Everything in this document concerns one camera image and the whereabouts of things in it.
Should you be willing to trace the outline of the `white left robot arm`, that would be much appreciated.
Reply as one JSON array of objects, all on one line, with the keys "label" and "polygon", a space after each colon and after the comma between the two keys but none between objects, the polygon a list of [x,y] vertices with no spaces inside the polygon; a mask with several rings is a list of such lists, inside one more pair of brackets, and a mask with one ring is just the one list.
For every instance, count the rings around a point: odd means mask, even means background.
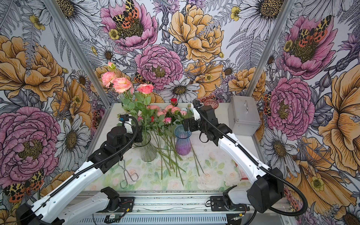
[{"label": "white left robot arm", "polygon": [[138,126],[116,126],[107,133],[106,141],[94,151],[83,165],[60,186],[33,204],[23,204],[16,211],[19,225],[68,225],[101,211],[114,212],[121,207],[119,194],[105,187],[95,196],[82,201],[71,209],[66,206],[85,187],[123,160],[138,135]]}]

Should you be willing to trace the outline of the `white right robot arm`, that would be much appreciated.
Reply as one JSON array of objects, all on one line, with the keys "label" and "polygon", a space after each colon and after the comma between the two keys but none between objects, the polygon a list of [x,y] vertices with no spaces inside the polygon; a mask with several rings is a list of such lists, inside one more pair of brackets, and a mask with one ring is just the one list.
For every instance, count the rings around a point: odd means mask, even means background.
[{"label": "white right robot arm", "polygon": [[267,210],[280,215],[285,211],[273,207],[284,197],[284,182],[278,169],[270,169],[256,158],[224,123],[219,123],[215,110],[211,106],[203,106],[200,101],[192,102],[193,117],[186,119],[184,126],[191,132],[200,131],[208,141],[227,153],[243,170],[251,182],[248,190],[233,186],[223,193],[223,201],[228,209],[239,204],[251,205],[259,213]]}]

